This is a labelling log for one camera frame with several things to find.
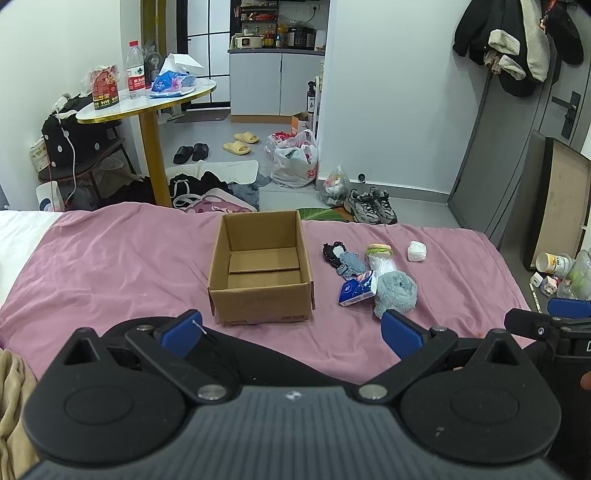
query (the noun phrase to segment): tissue box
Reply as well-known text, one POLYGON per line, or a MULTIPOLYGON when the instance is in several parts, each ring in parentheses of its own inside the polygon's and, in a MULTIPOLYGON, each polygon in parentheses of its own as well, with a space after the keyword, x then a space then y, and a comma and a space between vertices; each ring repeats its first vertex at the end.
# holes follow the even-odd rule
POLYGON ((353 280, 346 281, 340 289, 339 305, 347 307, 361 300, 375 297, 378 291, 378 276, 373 270, 353 280))

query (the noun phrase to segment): black bag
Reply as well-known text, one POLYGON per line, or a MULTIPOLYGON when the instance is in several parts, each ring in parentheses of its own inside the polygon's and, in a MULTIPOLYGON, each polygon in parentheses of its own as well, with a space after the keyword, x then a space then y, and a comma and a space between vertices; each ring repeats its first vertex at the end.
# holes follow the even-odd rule
MULTIPOLYGON (((60 113, 78 112, 89 103, 92 103, 92 95, 76 96, 68 100, 60 113)), ((62 119, 60 125, 57 115, 53 112, 45 120, 41 129, 51 166, 72 166, 74 160, 72 147, 64 136, 64 131, 67 132, 68 138, 76 150, 76 163, 80 163, 87 160, 90 155, 96 154, 97 150, 105 147, 108 143, 107 129, 112 126, 112 123, 80 124, 76 120, 76 114, 73 113, 68 118, 62 119)))

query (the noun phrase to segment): cardboard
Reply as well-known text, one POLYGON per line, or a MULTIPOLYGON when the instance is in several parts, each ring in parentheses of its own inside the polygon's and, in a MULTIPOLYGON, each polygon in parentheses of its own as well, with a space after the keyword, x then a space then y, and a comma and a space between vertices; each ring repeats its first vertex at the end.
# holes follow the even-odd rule
POLYGON ((562 142, 547 138, 524 265, 535 269, 540 253, 575 258, 587 225, 591 161, 562 142))
POLYGON ((299 212, 225 215, 208 292, 224 325, 309 319, 314 282, 299 212))
POLYGON ((291 134, 297 135, 304 130, 310 129, 310 115, 308 112, 301 112, 291 117, 291 134))

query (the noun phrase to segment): kitchen appliance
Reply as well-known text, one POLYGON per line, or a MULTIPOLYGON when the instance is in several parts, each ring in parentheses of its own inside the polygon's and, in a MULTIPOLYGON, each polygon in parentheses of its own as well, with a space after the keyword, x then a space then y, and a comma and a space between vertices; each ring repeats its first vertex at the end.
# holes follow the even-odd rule
POLYGON ((316 30, 302 25, 295 25, 287 29, 287 48, 300 50, 314 50, 316 30))
POLYGON ((262 37, 238 37, 236 46, 238 48, 262 48, 262 37))

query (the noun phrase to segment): sneaker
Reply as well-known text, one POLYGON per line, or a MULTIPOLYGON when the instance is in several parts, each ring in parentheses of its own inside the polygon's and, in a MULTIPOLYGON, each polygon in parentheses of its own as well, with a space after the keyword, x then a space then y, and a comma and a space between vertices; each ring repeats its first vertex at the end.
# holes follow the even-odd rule
POLYGON ((370 225, 377 225, 380 222, 379 216, 375 211, 375 206, 372 197, 369 193, 357 193, 356 189, 352 189, 343 204, 345 210, 353 215, 353 220, 357 223, 369 223, 370 225))
POLYGON ((390 195, 388 192, 372 187, 370 195, 380 221, 386 225, 395 225, 398 223, 398 217, 396 216, 396 213, 394 213, 394 210, 392 210, 392 205, 390 205, 390 195))

